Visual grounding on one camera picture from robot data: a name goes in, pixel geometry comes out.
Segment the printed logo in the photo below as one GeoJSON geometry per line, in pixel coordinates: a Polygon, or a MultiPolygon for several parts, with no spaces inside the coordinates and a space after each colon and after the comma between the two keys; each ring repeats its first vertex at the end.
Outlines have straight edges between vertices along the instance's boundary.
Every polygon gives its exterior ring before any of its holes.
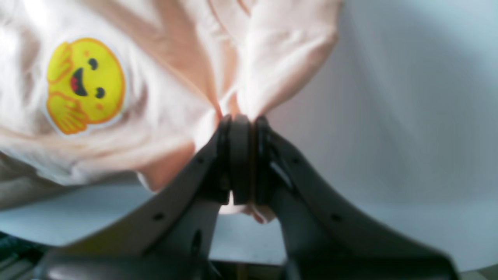
{"type": "Polygon", "coordinates": [[[47,112],[63,134],[109,123],[122,110],[125,75],[117,57],[99,40],[60,44],[50,58],[47,80],[47,112]]]}

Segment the table surface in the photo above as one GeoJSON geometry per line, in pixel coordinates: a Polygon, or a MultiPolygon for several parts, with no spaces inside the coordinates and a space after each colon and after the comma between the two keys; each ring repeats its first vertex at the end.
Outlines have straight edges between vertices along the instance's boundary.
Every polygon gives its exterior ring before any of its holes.
{"type": "MultiPolygon", "coordinates": [[[[461,271],[498,263],[498,36],[491,36],[498,17],[486,12],[498,3],[471,6],[346,1],[330,59],[268,115],[339,193],[449,253],[461,271]]],[[[0,231],[62,245],[150,195],[134,179],[85,187],[0,211],[0,231]]],[[[278,221],[220,216],[211,258],[282,263],[278,221]]]]}

